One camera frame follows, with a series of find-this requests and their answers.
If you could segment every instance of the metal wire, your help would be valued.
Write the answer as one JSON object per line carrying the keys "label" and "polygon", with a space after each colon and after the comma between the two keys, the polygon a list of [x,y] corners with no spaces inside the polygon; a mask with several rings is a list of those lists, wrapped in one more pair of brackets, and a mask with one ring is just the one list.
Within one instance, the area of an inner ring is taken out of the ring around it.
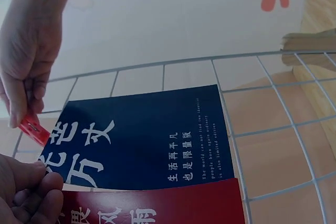
{"label": "metal wire", "polygon": [[[316,83],[318,85],[318,87],[321,89],[321,91],[323,92],[323,94],[325,95],[325,97],[328,99],[328,101],[330,102],[332,108],[335,110],[336,112],[336,106],[333,103],[333,101],[331,100],[331,98],[329,97],[329,95],[327,94],[327,92],[325,91],[325,89],[323,88],[322,83],[325,81],[336,81],[336,78],[329,78],[329,79],[321,79],[318,80],[314,74],[310,71],[310,69],[308,68],[308,66],[302,61],[302,59],[300,58],[301,54],[310,54],[311,57],[314,57],[314,55],[316,54],[324,54],[331,62],[332,64],[336,67],[336,63],[334,62],[334,60],[329,56],[329,54],[334,54],[336,53],[336,51],[320,51],[320,50],[314,50],[314,51],[271,51],[271,52],[258,52],[258,53],[248,53],[248,54],[233,54],[233,55],[222,55],[222,56],[210,56],[210,57],[201,57],[201,58],[190,58],[190,59],[181,59],[181,60],[171,60],[171,61],[161,61],[161,62],[153,62],[153,63],[145,63],[145,64],[140,64],[140,65],[135,65],[135,66],[126,66],[126,67],[120,67],[120,68],[113,68],[113,69],[107,69],[107,70],[101,70],[101,71],[94,71],[94,72],[89,72],[89,73],[83,73],[83,74],[75,74],[72,76],[67,76],[67,77],[61,77],[61,78],[56,78],[56,79],[52,79],[50,80],[50,82],[56,82],[56,81],[63,81],[63,80],[68,80],[68,79],[74,79],[74,84],[67,96],[67,99],[65,101],[64,106],[66,105],[67,101],[69,100],[71,93],[73,91],[73,89],[75,88],[75,85],[77,84],[77,80],[80,77],[85,77],[85,76],[93,76],[93,75],[97,75],[97,74],[102,74],[102,73],[109,73],[109,72],[116,72],[116,77],[113,81],[112,84],[112,88],[111,88],[111,92],[110,92],[110,96],[112,96],[114,88],[115,88],[115,84],[117,82],[117,78],[119,77],[119,72],[120,71],[125,71],[125,70],[132,70],[132,69],[138,69],[138,68],[146,68],[146,67],[153,67],[153,66],[162,66],[162,85],[161,85],[161,90],[163,91],[165,89],[165,67],[166,65],[171,65],[171,64],[179,64],[179,63],[188,63],[188,62],[198,62],[198,61],[210,61],[213,67],[213,72],[215,75],[215,79],[217,82],[217,85],[219,87],[220,92],[220,96],[221,96],[221,100],[223,103],[223,109],[224,109],[224,114],[225,114],[225,119],[226,119],[226,123],[227,123],[227,127],[229,130],[229,137],[230,140],[232,141],[233,144],[233,149],[234,149],[234,154],[235,154],[235,158],[236,158],[236,162],[237,162],[237,167],[238,167],[238,173],[239,173],[239,178],[240,178],[240,183],[242,186],[242,191],[243,191],[243,202],[245,204],[245,208],[246,208],[246,217],[247,217],[247,221],[249,224],[252,223],[252,217],[251,217],[251,209],[250,209],[250,202],[253,201],[257,201],[257,200],[262,200],[262,199],[267,199],[269,197],[274,197],[277,195],[281,195],[281,194],[285,194],[291,191],[295,191],[298,190],[300,188],[309,186],[309,185],[314,185],[317,195],[318,195],[318,199],[319,199],[319,203],[320,203],[320,208],[321,208],[321,212],[322,212],[322,217],[323,217],[323,223],[326,224],[327,223],[327,218],[326,218],[326,213],[325,213],[325,208],[324,208],[324,203],[323,203],[323,198],[320,192],[320,188],[318,186],[318,181],[323,180],[323,179],[327,179],[330,178],[332,176],[336,175],[336,172],[332,172],[329,173],[327,175],[324,175],[320,178],[316,178],[315,173],[314,173],[314,169],[312,166],[312,163],[310,161],[309,155],[307,153],[306,147],[304,145],[304,142],[302,140],[301,135],[299,134],[298,131],[298,127],[302,126],[302,125],[308,125],[311,123],[319,123],[319,122],[323,122],[326,120],[330,120],[330,119],[335,119],[336,115],[331,115],[331,116],[326,116],[323,118],[319,118],[316,120],[310,120],[310,121],[306,121],[306,122],[301,122],[301,123],[294,123],[293,118],[289,112],[288,107],[286,106],[286,104],[284,103],[283,98],[281,97],[278,88],[279,87],[288,87],[288,86],[297,86],[297,85],[301,85],[301,84],[308,84],[308,83]],[[313,80],[308,80],[308,81],[299,81],[299,82],[293,82],[293,83],[283,83],[283,84],[276,84],[273,82],[271,75],[269,74],[269,72],[267,71],[266,67],[264,66],[264,64],[262,63],[262,61],[259,59],[259,56],[270,56],[270,57],[274,57],[274,56],[278,56],[278,55],[287,55],[287,54],[293,54],[296,56],[296,58],[299,60],[299,62],[306,68],[306,70],[311,74]],[[269,82],[271,83],[271,85],[266,85],[266,86],[259,86],[259,87],[249,87],[249,88],[241,88],[241,89],[232,89],[232,90],[222,90],[220,82],[219,82],[219,78],[218,78],[218,74],[216,71],[216,67],[215,67],[215,60],[219,60],[219,59],[228,59],[228,58],[240,58],[240,57],[251,57],[251,56],[255,56],[260,64],[260,66],[262,67],[266,77],[268,78]],[[269,128],[269,129],[265,129],[265,130],[260,130],[260,131],[253,131],[253,132],[243,132],[240,134],[235,134],[233,127],[232,127],[232,122],[230,119],[230,115],[229,115],[229,111],[225,102],[225,98],[224,98],[224,94],[226,93],[233,93],[233,92],[243,92],[243,91],[251,91],[251,90],[262,90],[262,89],[274,89],[275,93],[277,94],[278,99],[280,100],[286,114],[287,117],[290,121],[290,124],[288,125],[284,125],[281,127],[275,127],[275,128]],[[44,111],[43,114],[48,114],[48,113],[55,113],[55,112],[61,112],[62,110],[56,110],[56,111]],[[298,138],[298,141],[300,143],[300,146],[302,148],[303,154],[306,158],[308,167],[309,167],[309,171],[311,173],[312,176],[312,180],[302,183],[300,185],[295,185],[293,187],[290,188],[286,188],[283,190],[279,190],[279,191],[275,191],[275,192],[271,192],[269,194],[264,194],[264,195],[260,195],[257,197],[253,197],[253,198],[249,198],[248,197],[248,192],[247,192],[247,185],[245,183],[244,180],[244,174],[243,174],[243,166],[242,163],[240,161],[240,157],[239,157],[239,150],[237,147],[237,142],[236,142],[236,138],[238,137],[243,137],[243,136],[250,136],[250,135],[256,135],[256,134],[263,134],[263,133],[267,133],[267,132],[273,132],[273,131],[280,131],[280,130],[284,130],[284,129],[290,129],[293,128],[295,131],[295,134]],[[19,138],[17,140],[14,152],[13,152],[13,157],[15,157],[15,155],[17,153],[40,153],[40,151],[26,151],[26,150],[18,150],[18,146],[20,144],[21,141],[21,137],[22,137],[22,133],[19,135]]]}
{"label": "metal wire", "polygon": [[259,56],[257,56],[257,59],[259,61],[259,64],[261,65],[262,69],[264,70],[268,80],[270,81],[274,91],[276,92],[286,114],[287,114],[287,117],[290,121],[290,124],[292,125],[294,131],[295,131],[295,135],[297,136],[298,140],[299,140],[299,143],[301,145],[301,148],[302,148],[302,151],[303,151],[303,154],[306,158],[306,161],[307,161],[307,164],[308,164],[308,168],[309,168],[309,171],[310,171],[310,174],[311,174],[311,177],[312,177],[312,181],[315,185],[315,189],[316,189],[316,192],[317,192],[317,196],[318,196],[318,199],[319,199],[319,203],[320,203],[320,207],[321,207],[321,211],[322,211],[322,218],[323,218],[323,223],[324,224],[328,224],[328,221],[327,221],[327,215],[325,213],[325,208],[324,208],[324,202],[323,202],[323,198],[322,198],[322,193],[320,191],[320,188],[319,188],[319,185],[317,183],[317,180],[316,180],[316,177],[315,177],[315,172],[314,172],[314,169],[313,169],[313,166],[312,166],[312,163],[310,161],[310,158],[309,158],[309,155],[308,155],[308,152],[307,152],[307,149],[306,149],[306,146],[302,140],[302,137],[298,131],[298,128],[296,127],[296,125],[294,124],[294,121],[293,121],[293,118],[289,112],[289,109],[288,107],[286,106],[281,94],[279,93],[277,87],[274,85],[273,83],[273,79],[271,77],[271,75],[268,73],[267,69],[265,68],[264,64],[262,63],[262,61],[259,59]]}
{"label": "metal wire", "polygon": [[[215,77],[216,77],[216,80],[217,80],[217,85],[219,87],[219,90],[222,90],[213,60],[211,61],[211,64],[212,64],[212,67],[213,67],[213,70],[214,70],[214,74],[215,74]],[[248,223],[252,224],[251,208],[250,208],[250,203],[249,203],[249,199],[248,199],[246,183],[245,183],[245,180],[244,180],[243,166],[242,166],[242,163],[241,163],[240,157],[239,157],[239,151],[238,151],[238,147],[237,147],[236,137],[235,137],[234,130],[232,128],[231,119],[230,119],[230,116],[229,116],[229,110],[227,109],[224,95],[223,95],[222,92],[220,94],[221,94],[220,96],[221,96],[221,99],[222,99],[222,102],[223,102],[223,107],[224,107],[224,113],[225,113],[227,126],[229,128],[229,134],[231,136],[233,149],[234,149],[234,152],[235,152],[240,183],[241,183],[241,186],[242,186],[241,188],[243,190],[243,201],[245,203],[247,221],[248,221]]]}

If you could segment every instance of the dark blue book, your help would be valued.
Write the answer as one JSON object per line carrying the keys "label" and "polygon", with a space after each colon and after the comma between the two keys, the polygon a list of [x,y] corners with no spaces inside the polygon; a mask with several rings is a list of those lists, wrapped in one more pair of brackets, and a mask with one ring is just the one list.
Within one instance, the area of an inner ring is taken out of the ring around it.
{"label": "dark blue book", "polygon": [[68,184],[106,189],[234,177],[216,85],[68,102],[40,159]]}

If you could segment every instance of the wooden surface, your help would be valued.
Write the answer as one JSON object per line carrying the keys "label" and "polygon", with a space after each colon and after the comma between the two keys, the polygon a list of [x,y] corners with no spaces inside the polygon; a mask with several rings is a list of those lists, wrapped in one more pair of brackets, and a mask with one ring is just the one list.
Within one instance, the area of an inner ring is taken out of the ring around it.
{"label": "wooden surface", "polygon": [[[336,34],[334,29],[319,34],[289,34],[282,40],[283,50],[334,50],[336,49]],[[336,55],[329,54],[336,62]],[[324,54],[300,55],[301,60],[319,79],[336,78],[336,66]],[[301,64],[295,55],[282,55],[286,66],[293,66],[293,74],[297,81],[313,80],[311,74]],[[336,101],[336,82],[324,82],[323,86],[332,100]],[[330,102],[316,85],[301,86],[314,108],[318,118],[334,115]],[[321,122],[321,126],[336,157],[336,120]]]}
{"label": "wooden surface", "polygon": [[[283,50],[336,50],[335,30],[327,30],[318,34],[287,34],[282,39]],[[336,55],[329,54],[336,62]],[[336,66],[324,54],[300,55],[308,65],[320,66],[336,71]],[[300,66],[301,63],[295,55],[282,55],[282,62],[286,66]]]}
{"label": "wooden surface", "polygon": [[[316,79],[336,78],[336,72],[334,71],[319,66],[309,66],[309,69],[314,74]],[[305,69],[304,66],[294,67],[293,74],[298,81],[307,81],[312,79],[311,74]],[[325,89],[329,98],[335,104],[336,81],[321,82],[321,85]],[[317,84],[311,84],[309,86],[301,85],[301,88],[305,92],[318,118],[335,115],[334,108]],[[329,140],[329,144],[333,150],[334,156],[336,157],[336,119],[323,121],[321,122],[321,126],[323,127],[325,135]]]}
{"label": "wooden surface", "polygon": [[[274,83],[297,81],[292,72],[274,74],[272,79]],[[269,85],[268,79],[262,78],[240,88],[266,85]],[[294,122],[318,119],[301,86],[281,87],[279,93]],[[290,124],[272,88],[227,93],[224,97],[235,134]],[[300,126],[298,131],[306,145],[316,176],[321,177],[335,171],[336,161],[321,124]],[[293,129],[239,137],[236,141],[249,197],[272,193],[311,179],[306,159]],[[323,182],[322,187],[329,223],[336,223],[336,201],[329,199],[336,197],[336,187],[333,187],[333,183],[335,180],[327,180]],[[250,205],[253,223],[256,224],[323,223],[314,186],[253,201]]]}
{"label": "wooden surface", "polygon": [[305,0],[301,32],[319,33],[336,28],[336,0]]}

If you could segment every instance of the grid line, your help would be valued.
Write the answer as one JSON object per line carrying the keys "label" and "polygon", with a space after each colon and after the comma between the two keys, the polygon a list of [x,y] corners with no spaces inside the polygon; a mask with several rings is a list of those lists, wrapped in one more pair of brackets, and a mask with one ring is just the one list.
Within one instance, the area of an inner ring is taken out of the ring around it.
{"label": "grid line", "polygon": [[21,131],[19,137],[17,138],[16,144],[15,144],[15,147],[14,147],[14,151],[13,151],[13,155],[12,155],[13,158],[15,158],[15,156],[16,156],[17,149],[19,148],[19,144],[21,142],[22,134],[23,134],[23,132]]}
{"label": "grid line", "polygon": [[312,78],[314,79],[314,82],[317,84],[317,86],[319,86],[319,88],[321,89],[322,93],[325,95],[325,97],[327,98],[327,100],[329,101],[329,103],[331,104],[332,108],[334,109],[334,111],[336,112],[336,107],[335,104],[333,103],[333,101],[330,99],[328,93],[325,91],[324,87],[320,84],[320,82],[316,79],[315,75],[313,74],[313,72],[308,68],[307,64],[298,56],[298,54],[295,54],[296,58],[300,61],[300,63],[304,66],[304,68],[310,73],[310,75],[312,76]]}
{"label": "grid line", "polygon": [[[215,74],[215,77],[216,77],[218,88],[219,88],[219,90],[222,90],[213,60],[211,60],[211,64],[212,64],[212,67],[213,67],[213,70],[214,70],[214,74]],[[230,134],[231,139],[232,139],[233,149],[234,149],[235,156],[236,156],[238,173],[239,173],[240,183],[241,183],[241,186],[242,186],[241,188],[242,188],[243,197],[244,197],[243,201],[245,203],[245,208],[246,208],[247,222],[249,224],[252,224],[251,208],[250,208],[250,203],[249,203],[249,199],[248,199],[246,183],[245,183],[245,180],[244,180],[243,166],[242,166],[242,163],[241,163],[240,157],[239,157],[239,151],[238,151],[238,146],[237,146],[237,142],[236,142],[236,138],[235,138],[235,133],[234,133],[234,130],[233,130],[232,125],[231,125],[229,110],[226,106],[224,95],[223,95],[222,92],[220,92],[220,94],[221,94],[220,96],[221,96],[221,99],[222,99],[222,102],[223,102],[224,113],[226,115],[227,126],[229,128],[229,134]]]}
{"label": "grid line", "polygon": [[166,65],[163,65],[162,67],[162,87],[161,87],[161,91],[164,90],[164,77],[165,77],[165,70],[166,70]]}
{"label": "grid line", "polygon": [[285,110],[285,113],[287,114],[287,117],[288,117],[288,119],[289,119],[289,121],[290,121],[290,123],[291,123],[291,125],[292,125],[292,127],[293,127],[293,129],[294,129],[294,131],[295,131],[295,134],[296,134],[296,136],[297,136],[297,138],[298,138],[298,140],[299,140],[299,143],[300,143],[300,145],[301,145],[303,154],[304,154],[304,156],[305,156],[305,158],[306,158],[306,161],[307,161],[307,164],[308,164],[308,168],[309,168],[309,171],[310,171],[310,174],[311,174],[311,177],[312,177],[312,181],[313,181],[313,183],[314,183],[314,185],[315,185],[315,189],[316,189],[316,192],[317,192],[317,195],[318,195],[318,198],[319,198],[319,203],[320,203],[321,212],[322,212],[322,217],[323,217],[323,223],[324,223],[324,224],[328,224],[328,221],[327,221],[327,215],[326,215],[326,213],[325,213],[325,208],[324,208],[324,202],[323,202],[322,194],[321,194],[319,185],[318,185],[318,183],[317,183],[317,180],[316,180],[316,177],[315,177],[315,172],[314,172],[312,163],[311,163],[311,161],[310,161],[308,152],[307,152],[307,150],[306,150],[306,146],[305,146],[305,144],[304,144],[304,142],[303,142],[303,140],[302,140],[302,137],[301,137],[301,135],[300,135],[300,133],[299,133],[299,131],[298,131],[298,128],[297,128],[296,125],[294,124],[293,118],[292,118],[292,116],[291,116],[291,114],[290,114],[290,112],[289,112],[289,110],[288,110],[288,108],[287,108],[287,106],[286,106],[286,104],[285,104],[285,102],[284,102],[284,100],[283,100],[281,94],[279,93],[277,87],[276,87],[276,86],[274,85],[274,83],[273,83],[273,79],[272,79],[272,77],[271,77],[270,74],[268,73],[268,71],[267,71],[267,69],[265,68],[265,66],[264,66],[264,64],[262,63],[262,61],[259,59],[259,56],[257,56],[257,59],[258,59],[258,61],[259,61],[259,64],[261,65],[262,69],[264,70],[264,72],[265,72],[265,74],[266,74],[268,80],[269,80],[270,83],[272,84],[272,86],[273,86],[273,88],[274,88],[274,91],[276,92],[276,94],[277,94],[277,96],[278,96],[278,98],[279,98],[279,100],[280,100],[280,102],[281,102],[281,104],[282,104],[282,106],[283,106],[283,108],[284,108],[284,110]]}
{"label": "grid line", "polygon": [[110,97],[112,97],[112,95],[113,95],[113,91],[114,91],[114,87],[116,86],[115,84],[117,82],[119,71],[117,71],[117,73],[115,75],[116,75],[116,77],[114,78],[114,81],[113,81],[113,84],[112,84],[112,88],[111,88],[111,92],[110,92]]}
{"label": "grid line", "polygon": [[[296,58],[301,62],[301,64],[303,64],[305,66],[307,71],[311,74],[311,76],[313,77],[313,80],[292,82],[292,83],[282,83],[282,84],[275,84],[273,82],[273,80],[271,78],[271,75],[268,73],[266,67],[263,65],[262,61],[259,59],[259,56],[270,56],[270,57],[274,56],[275,57],[275,56],[278,56],[278,55],[288,55],[288,54],[293,54],[293,55],[296,56]],[[328,94],[326,93],[325,89],[321,85],[321,82],[334,81],[334,80],[336,80],[336,78],[328,78],[328,79],[317,80],[316,77],[313,75],[313,73],[308,68],[308,66],[299,57],[300,54],[311,54],[311,57],[314,57],[314,55],[316,55],[316,54],[324,54],[332,62],[332,64],[336,67],[335,61],[329,56],[329,54],[336,54],[336,51],[324,51],[324,50],[323,51],[321,51],[321,50],[313,50],[313,51],[270,51],[270,52],[209,56],[209,57],[200,57],[200,58],[189,58],[189,59],[181,59],[181,60],[170,60],[170,61],[145,63],[145,64],[139,64],[139,65],[134,65],[134,66],[118,67],[118,68],[88,72],[88,73],[83,73],[83,74],[75,74],[75,75],[72,75],[72,76],[51,79],[49,82],[75,79],[75,82],[74,82],[74,84],[73,84],[73,86],[72,86],[72,88],[69,92],[69,95],[66,99],[66,102],[64,104],[64,106],[65,106],[66,103],[68,102],[70,96],[71,96],[71,93],[72,93],[73,89],[75,88],[75,85],[77,84],[78,78],[80,78],[80,77],[93,76],[93,75],[102,74],[102,73],[109,73],[109,72],[116,72],[116,77],[114,79],[114,82],[113,82],[113,85],[112,85],[112,90],[111,90],[111,93],[110,93],[110,96],[112,96],[112,93],[114,91],[114,87],[115,87],[115,84],[116,84],[116,81],[117,81],[117,77],[118,77],[118,74],[119,74],[120,71],[146,68],[146,67],[154,67],[154,66],[162,66],[163,67],[163,71],[162,71],[162,91],[163,91],[164,90],[164,84],[165,84],[164,83],[164,81],[165,81],[165,67],[167,65],[179,64],[179,63],[189,63],[189,62],[199,62],[199,61],[209,61],[210,60],[211,63],[212,63],[213,72],[214,72],[215,77],[216,77],[217,85],[218,85],[219,90],[220,90],[221,99],[222,99],[222,102],[223,102],[224,114],[225,114],[228,130],[229,130],[229,137],[230,137],[230,140],[233,143],[233,149],[234,149],[236,162],[237,162],[237,167],[238,167],[238,172],[239,172],[239,176],[240,176],[240,182],[241,182],[243,197],[244,197],[243,202],[245,204],[245,208],[246,208],[246,212],[247,212],[248,223],[252,223],[250,202],[253,202],[253,201],[256,201],[256,200],[266,199],[266,198],[281,195],[281,194],[284,194],[284,193],[288,193],[290,191],[294,191],[294,190],[306,187],[308,185],[314,185],[315,189],[316,189],[316,192],[317,192],[317,195],[318,195],[320,207],[321,207],[323,223],[326,224],[327,223],[327,218],[326,218],[326,213],[325,213],[325,209],[324,209],[324,202],[323,202],[323,198],[322,198],[322,195],[321,195],[321,192],[320,192],[318,181],[323,180],[323,179],[327,179],[327,178],[332,177],[332,176],[335,176],[336,172],[331,172],[329,174],[326,174],[324,176],[316,178],[316,176],[314,174],[312,164],[311,164],[311,161],[309,159],[309,156],[308,156],[308,153],[307,153],[307,150],[306,150],[306,147],[304,145],[304,142],[302,140],[301,135],[299,134],[299,131],[298,131],[297,127],[302,126],[302,125],[311,124],[311,123],[317,123],[317,122],[321,122],[321,121],[325,121],[325,120],[329,120],[329,119],[334,119],[334,118],[336,118],[336,115],[327,116],[327,117],[323,117],[323,118],[320,118],[320,119],[306,121],[306,122],[302,122],[302,123],[294,123],[294,121],[292,119],[292,116],[291,116],[287,106],[285,105],[285,103],[284,103],[284,101],[283,101],[283,99],[282,99],[282,97],[281,97],[277,88],[278,87],[295,86],[295,85],[300,85],[300,84],[316,83],[319,86],[319,88],[322,90],[324,95],[327,97],[327,99],[330,102],[330,104],[332,105],[333,109],[336,111],[336,106],[334,105],[334,103],[332,102],[332,100],[330,99]],[[249,88],[240,88],[240,89],[233,89],[233,90],[222,90],[220,82],[219,82],[218,74],[217,74],[217,71],[216,71],[216,68],[215,68],[214,61],[215,60],[221,60],[221,59],[228,59],[228,58],[241,58],[241,57],[257,57],[257,59],[259,61],[259,64],[263,68],[263,70],[266,74],[266,77],[270,81],[271,85],[259,86],[259,87],[249,87]],[[275,92],[276,92],[276,94],[277,94],[277,96],[278,96],[278,98],[279,98],[279,100],[280,100],[288,118],[289,118],[290,124],[282,126],[282,127],[275,127],[275,128],[265,129],[265,130],[261,130],[261,131],[245,132],[245,133],[241,133],[241,134],[235,134],[234,130],[233,130],[233,127],[232,127],[232,124],[231,124],[229,111],[228,111],[228,108],[227,108],[227,105],[226,105],[226,102],[225,102],[224,94],[225,93],[232,93],[232,92],[250,91],[250,90],[262,90],[262,89],[274,89],[275,90]],[[56,113],[56,112],[62,112],[62,110],[44,111],[42,114]],[[301,145],[302,151],[303,151],[304,156],[306,158],[306,161],[307,161],[307,164],[308,164],[311,176],[312,176],[312,180],[310,180],[308,182],[305,182],[305,183],[302,183],[300,185],[290,187],[290,188],[286,188],[286,189],[283,189],[283,190],[271,192],[269,194],[264,194],[264,195],[261,195],[261,196],[248,198],[247,185],[246,185],[245,180],[244,180],[243,166],[242,166],[242,163],[240,161],[239,150],[238,150],[238,147],[237,147],[236,138],[243,137],[243,136],[249,136],[249,135],[255,135],[255,134],[263,134],[263,133],[267,133],[267,132],[284,130],[284,129],[289,129],[289,128],[293,128],[294,131],[295,131],[295,134],[298,138],[298,141]],[[15,146],[15,149],[14,149],[14,152],[13,152],[13,157],[15,157],[15,155],[17,153],[39,153],[40,152],[40,151],[18,150],[18,146],[20,144],[21,138],[22,138],[22,132],[20,133],[19,138],[17,140],[16,146]]]}
{"label": "grid line", "polygon": [[74,74],[72,76],[60,77],[50,79],[49,82],[54,81],[63,81],[73,78],[85,77],[85,76],[93,76],[102,73],[110,73],[110,72],[117,72],[117,71],[125,71],[125,70],[132,70],[138,68],[147,68],[147,67],[155,67],[161,65],[172,65],[178,63],[189,63],[189,62],[199,62],[199,61],[207,61],[207,60],[222,60],[222,59],[230,59],[230,58],[242,58],[242,57],[249,57],[249,56],[276,56],[276,55],[292,55],[292,54],[336,54],[335,50],[324,51],[324,50],[299,50],[299,51],[269,51],[269,52],[253,52],[253,53],[246,53],[246,54],[231,54],[231,55],[218,55],[218,56],[205,56],[205,57],[196,57],[196,58],[188,58],[188,59],[180,59],[180,60],[167,60],[167,61],[158,61],[158,62],[151,62],[151,63],[143,63],[133,66],[126,66],[126,67],[118,67],[118,68],[110,68],[106,70],[99,70],[93,71],[88,73],[81,73],[81,74]]}
{"label": "grid line", "polygon": [[[325,82],[325,81],[336,81],[336,77],[334,78],[326,78],[326,79],[320,79],[319,82]],[[314,80],[307,80],[307,81],[297,81],[297,82],[288,82],[288,83],[282,83],[282,84],[275,84],[275,87],[290,87],[290,86],[297,86],[302,84],[310,84],[314,83]],[[249,88],[240,88],[240,89],[228,89],[228,90],[222,90],[223,93],[234,93],[234,92],[242,92],[242,91],[250,91],[250,90],[262,90],[262,89],[271,89],[272,85],[266,85],[266,86],[255,86],[255,87],[249,87]]]}
{"label": "grid line", "polygon": [[[334,119],[334,118],[336,118],[336,115],[330,115],[330,116],[326,116],[324,118],[314,119],[314,120],[305,121],[305,122],[301,122],[301,123],[294,123],[294,125],[296,127],[304,126],[304,125],[308,125],[308,124],[312,124],[312,123],[323,122],[323,121]],[[263,133],[268,133],[268,132],[273,132],[273,131],[281,131],[281,130],[285,130],[285,129],[289,129],[289,128],[292,128],[291,124],[280,126],[280,127],[275,127],[275,128],[268,128],[268,129],[260,130],[260,131],[251,131],[251,132],[240,133],[240,134],[236,134],[235,136],[236,137],[243,137],[243,136],[258,135],[258,134],[263,134]]]}
{"label": "grid line", "polygon": [[336,63],[335,63],[335,61],[329,56],[329,54],[327,53],[327,52],[324,52],[323,53],[330,61],[331,61],[331,63],[336,67]]}
{"label": "grid line", "polygon": [[[335,175],[336,175],[336,172],[331,172],[331,173],[323,175],[319,178],[316,178],[316,181],[321,181],[321,180],[324,180],[324,179],[328,179],[328,178],[333,177]],[[310,180],[310,181],[304,182],[304,183],[296,185],[296,186],[285,188],[283,190],[274,191],[274,192],[269,193],[269,194],[264,194],[264,195],[260,195],[260,196],[257,196],[257,197],[250,198],[250,201],[257,201],[257,200],[262,200],[262,199],[267,199],[267,198],[270,198],[270,197],[282,195],[282,194],[289,193],[291,191],[295,191],[295,190],[298,190],[298,189],[301,189],[301,188],[304,188],[306,186],[313,185],[313,184],[314,184],[314,181]]]}

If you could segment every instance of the red book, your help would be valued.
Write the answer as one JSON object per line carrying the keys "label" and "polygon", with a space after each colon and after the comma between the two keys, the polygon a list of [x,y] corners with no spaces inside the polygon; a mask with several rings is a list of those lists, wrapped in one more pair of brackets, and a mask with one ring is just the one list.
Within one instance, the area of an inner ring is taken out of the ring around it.
{"label": "red book", "polygon": [[59,224],[244,224],[238,180],[145,191],[64,191]]}

